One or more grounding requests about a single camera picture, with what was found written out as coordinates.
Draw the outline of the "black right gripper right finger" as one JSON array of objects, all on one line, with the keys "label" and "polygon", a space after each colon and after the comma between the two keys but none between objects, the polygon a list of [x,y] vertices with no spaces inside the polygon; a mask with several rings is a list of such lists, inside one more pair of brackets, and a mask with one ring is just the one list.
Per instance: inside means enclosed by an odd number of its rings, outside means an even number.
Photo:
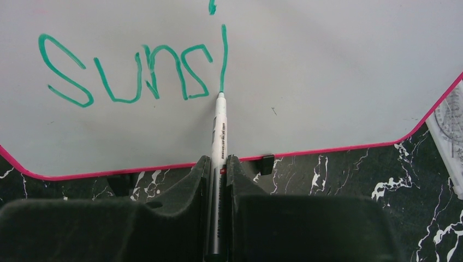
[{"label": "black right gripper right finger", "polygon": [[361,196],[271,195],[227,160],[231,261],[403,261],[383,209]]}]

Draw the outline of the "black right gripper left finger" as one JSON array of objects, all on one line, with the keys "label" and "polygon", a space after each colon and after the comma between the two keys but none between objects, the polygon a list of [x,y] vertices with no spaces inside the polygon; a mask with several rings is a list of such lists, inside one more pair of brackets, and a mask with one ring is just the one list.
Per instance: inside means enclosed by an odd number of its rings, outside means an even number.
[{"label": "black right gripper left finger", "polygon": [[210,158],[149,202],[15,200],[1,208],[1,261],[202,261]]}]

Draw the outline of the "green white marker pen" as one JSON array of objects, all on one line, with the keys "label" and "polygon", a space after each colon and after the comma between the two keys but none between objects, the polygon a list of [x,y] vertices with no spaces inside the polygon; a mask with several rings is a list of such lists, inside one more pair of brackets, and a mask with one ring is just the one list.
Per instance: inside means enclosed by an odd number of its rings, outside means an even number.
[{"label": "green white marker pen", "polygon": [[227,102],[224,93],[219,92],[212,130],[205,261],[227,260],[223,196],[227,177],[227,153]]}]

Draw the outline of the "pink framed whiteboard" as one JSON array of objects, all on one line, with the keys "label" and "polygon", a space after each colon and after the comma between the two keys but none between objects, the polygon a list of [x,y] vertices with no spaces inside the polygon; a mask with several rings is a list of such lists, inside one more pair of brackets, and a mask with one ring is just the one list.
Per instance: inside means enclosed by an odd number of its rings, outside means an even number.
[{"label": "pink framed whiteboard", "polygon": [[64,180],[390,145],[462,79],[462,1],[1,1],[1,156]]}]

